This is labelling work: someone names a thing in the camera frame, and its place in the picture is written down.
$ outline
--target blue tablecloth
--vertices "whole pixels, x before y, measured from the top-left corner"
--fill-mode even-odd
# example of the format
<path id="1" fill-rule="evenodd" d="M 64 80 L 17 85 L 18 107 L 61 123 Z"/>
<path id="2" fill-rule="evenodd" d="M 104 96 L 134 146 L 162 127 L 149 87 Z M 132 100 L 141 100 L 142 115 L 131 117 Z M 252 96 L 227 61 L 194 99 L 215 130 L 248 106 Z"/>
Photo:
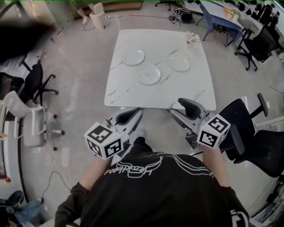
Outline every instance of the blue tablecloth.
<path id="1" fill-rule="evenodd" d="M 227 31 L 228 31 L 228 33 L 232 37 L 233 42 L 236 42 L 242 36 L 242 28 L 240 26 L 236 25 L 235 23 L 233 23 L 233 22 L 231 22 L 229 20 L 225 20 L 225 19 L 223 19 L 221 17 L 211 15 L 206 10 L 206 7 L 204 7 L 204 5 L 202 5 L 202 2 L 200 4 L 200 8 L 203 11 L 203 18 L 207 21 L 207 23 L 209 25 L 207 33 L 204 36 L 204 39 L 206 38 L 206 36 L 209 33 L 212 33 L 214 31 L 214 27 L 213 27 L 214 23 L 225 26 Z"/>

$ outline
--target plate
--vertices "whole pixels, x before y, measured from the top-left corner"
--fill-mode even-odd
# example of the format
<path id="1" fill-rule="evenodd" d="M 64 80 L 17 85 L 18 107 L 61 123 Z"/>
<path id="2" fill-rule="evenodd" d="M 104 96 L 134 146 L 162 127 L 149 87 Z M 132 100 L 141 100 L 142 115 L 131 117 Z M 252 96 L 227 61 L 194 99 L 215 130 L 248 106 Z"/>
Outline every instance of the plate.
<path id="1" fill-rule="evenodd" d="M 161 79 L 161 71 L 155 65 L 147 65 L 138 71 L 138 81 L 150 85 Z"/>
<path id="2" fill-rule="evenodd" d="M 127 50 L 123 56 L 123 62 L 129 66 L 135 66 L 144 61 L 145 54 L 141 50 Z"/>
<path id="3" fill-rule="evenodd" d="M 184 72 L 190 68 L 188 57 L 184 55 L 173 55 L 168 57 L 168 64 L 176 71 Z"/>

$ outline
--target white shoe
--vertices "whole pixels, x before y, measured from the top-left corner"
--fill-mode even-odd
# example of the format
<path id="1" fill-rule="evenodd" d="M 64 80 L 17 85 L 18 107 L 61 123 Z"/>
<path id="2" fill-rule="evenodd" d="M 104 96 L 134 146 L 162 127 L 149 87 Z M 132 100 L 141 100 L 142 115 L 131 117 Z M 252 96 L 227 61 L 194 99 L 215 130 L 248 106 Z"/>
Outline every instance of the white shoe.
<path id="1" fill-rule="evenodd" d="M 135 130 L 130 136 L 129 136 L 129 142 L 131 145 L 134 144 L 134 141 L 138 138 L 138 137 L 143 137 L 144 139 L 146 139 L 147 136 L 147 132 L 146 130 L 143 129 L 137 129 Z"/>
<path id="2" fill-rule="evenodd" d="M 87 16 L 83 17 L 83 24 L 85 24 L 87 22 L 88 22 L 88 17 Z"/>

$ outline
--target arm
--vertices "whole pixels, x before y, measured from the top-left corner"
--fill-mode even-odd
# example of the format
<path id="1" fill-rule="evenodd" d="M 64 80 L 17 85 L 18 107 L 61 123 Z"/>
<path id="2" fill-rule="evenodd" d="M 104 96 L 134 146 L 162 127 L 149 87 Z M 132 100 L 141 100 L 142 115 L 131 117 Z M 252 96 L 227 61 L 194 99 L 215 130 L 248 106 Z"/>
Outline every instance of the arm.
<path id="1" fill-rule="evenodd" d="M 83 206 L 97 179 L 105 172 L 109 160 L 96 157 L 90 169 L 72 189 L 66 201 L 58 206 L 55 214 L 55 227 L 65 227 L 81 216 Z"/>
<path id="2" fill-rule="evenodd" d="M 228 171 L 219 148 L 203 148 L 203 163 L 215 175 L 218 183 L 222 187 L 230 187 Z"/>

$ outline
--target white marble table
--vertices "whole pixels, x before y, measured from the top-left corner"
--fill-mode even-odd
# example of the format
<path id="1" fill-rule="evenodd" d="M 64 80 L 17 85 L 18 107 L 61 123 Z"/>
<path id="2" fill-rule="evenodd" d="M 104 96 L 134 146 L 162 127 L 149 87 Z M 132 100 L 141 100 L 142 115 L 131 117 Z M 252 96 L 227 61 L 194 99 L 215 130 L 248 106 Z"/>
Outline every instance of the white marble table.
<path id="1" fill-rule="evenodd" d="M 140 49 L 145 60 L 137 66 L 128 66 L 123 54 L 129 49 Z M 167 56 L 183 54 L 191 66 L 185 72 L 172 69 Z M 143 85 L 137 80 L 137 71 L 146 64 L 155 64 L 162 78 L 156 84 Z M 216 109 L 215 94 L 207 59 L 198 37 L 186 47 L 186 33 L 178 31 L 132 29 L 119 32 L 108 76 L 105 105 L 183 109 L 178 98 L 189 98 L 201 103 L 207 110 Z"/>

